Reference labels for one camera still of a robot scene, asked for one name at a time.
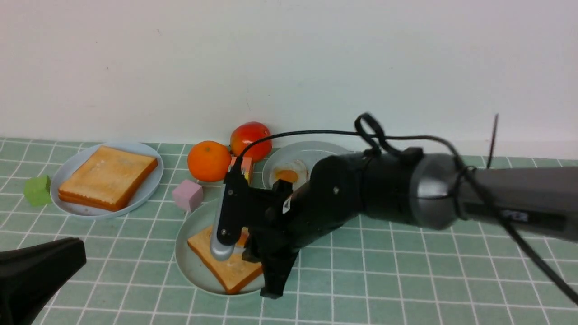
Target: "plate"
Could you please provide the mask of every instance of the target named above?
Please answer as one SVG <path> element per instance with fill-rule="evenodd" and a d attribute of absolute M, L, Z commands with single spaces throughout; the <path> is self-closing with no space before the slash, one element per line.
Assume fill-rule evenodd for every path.
<path fill-rule="evenodd" d="M 307 171 L 311 174 L 313 167 L 321 159 L 347 153 L 351 153 L 351 151 L 333 143 L 322 141 L 303 141 L 287 145 L 274 152 L 263 166 L 263 184 L 266 189 L 272 189 L 273 183 L 271 183 L 269 176 L 275 167 L 284 163 L 299 159 L 303 161 Z"/>
<path fill-rule="evenodd" d="M 179 270 L 184 277 L 196 287 L 218 296 L 238 297 L 259 292 L 265 286 L 265 278 L 261 274 L 257 279 L 247 284 L 238 294 L 230 295 L 217 278 L 205 266 L 203 261 L 193 252 L 187 240 L 214 223 L 217 214 L 218 200 L 212 200 L 200 206 L 183 223 L 175 243 L 175 257 Z"/>
<path fill-rule="evenodd" d="M 151 157 L 156 157 L 158 161 L 158 166 L 152 171 L 152 173 L 147 177 L 147 179 L 140 185 L 139 189 L 133 195 L 132 199 L 128 203 L 128 206 L 120 211 L 112 212 L 103 209 L 92 208 L 90 206 L 73 204 L 64 202 L 58 197 L 58 188 L 64 181 L 69 179 L 72 174 L 86 162 L 90 156 L 101 146 L 107 146 L 126 152 L 144 154 Z M 124 142 L 109 142 L 102 143 L 85 149 L 78 154 L 75 154 L 72 158 L 67 160 L 56 172 L 52 179 L 50 185 L 50 197 L 54 204 L 61 209 L 63 212 L 68 213 L 71 216 L 78 217 L 85 220 L 102 220 L 109 219 L 127 214 L 128 212 L 138 208 L 143 203 L 145 203 L 151 195 L 155 192 L 158 184 L 161 182 L 162 173 L 164 171 L 164 165 L 162 163 L 161 155 L 156 152 L 153 148 L 142 144 L 142 143 L 124 143 Z"/>

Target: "toast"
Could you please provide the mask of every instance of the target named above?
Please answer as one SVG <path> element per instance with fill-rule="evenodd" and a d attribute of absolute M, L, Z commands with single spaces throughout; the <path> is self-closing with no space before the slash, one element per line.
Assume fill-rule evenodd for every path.
<path fill-rule="evenodd" d="M 101 146 L 60 185 L 58 197 L 68 203 L 122 210 L 157 166 L 155 157 Z"/>
<path fill-rule="evenodd" d="M 209 247 L 212 231 L 213 226 L 208 226 L 189 238 L 188 246 L 213 273 L 227 294 L 238 294 L 247 284 L 263 273 L 261 263 L 243 261 L 240 253 L 233 253 L 226 261 L 215 260 Z"/>

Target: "orange box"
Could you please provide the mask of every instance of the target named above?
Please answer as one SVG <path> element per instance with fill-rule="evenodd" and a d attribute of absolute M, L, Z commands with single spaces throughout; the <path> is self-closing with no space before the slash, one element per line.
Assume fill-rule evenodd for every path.
<path fill-rule="evenodd" d="M 231 166 L 235 164 L 236 158 L 237 157 L 233 157 L 231 159 Z M 253 180 L 253 162 L 251 158 L 243 157 L 243 162 L 241 163 L 241 171 L 243 172 L 243 176 L 245 176 L 247 183 L 251 185 L 251 181 Z"/>

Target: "green cube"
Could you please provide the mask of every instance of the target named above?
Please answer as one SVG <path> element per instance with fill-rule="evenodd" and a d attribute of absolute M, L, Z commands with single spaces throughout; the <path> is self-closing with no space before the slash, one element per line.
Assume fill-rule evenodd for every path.
<path fill-rule="evenodd" d="M 50 198 L 50 177 L 33 177 L 26 181 L 24 197 L 32 206 L 52 203 Z"/>

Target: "tangerine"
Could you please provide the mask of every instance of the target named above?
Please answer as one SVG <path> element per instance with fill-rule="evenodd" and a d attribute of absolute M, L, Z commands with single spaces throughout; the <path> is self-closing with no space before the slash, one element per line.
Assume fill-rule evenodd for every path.
<path fill-rule="evenodd" d="M 225 178 L 231 164 L 227 147 L 215 141 L 203 141 L 195 145 L 187 156 L 191 175 L 201 182 L 218 182 Z"/>

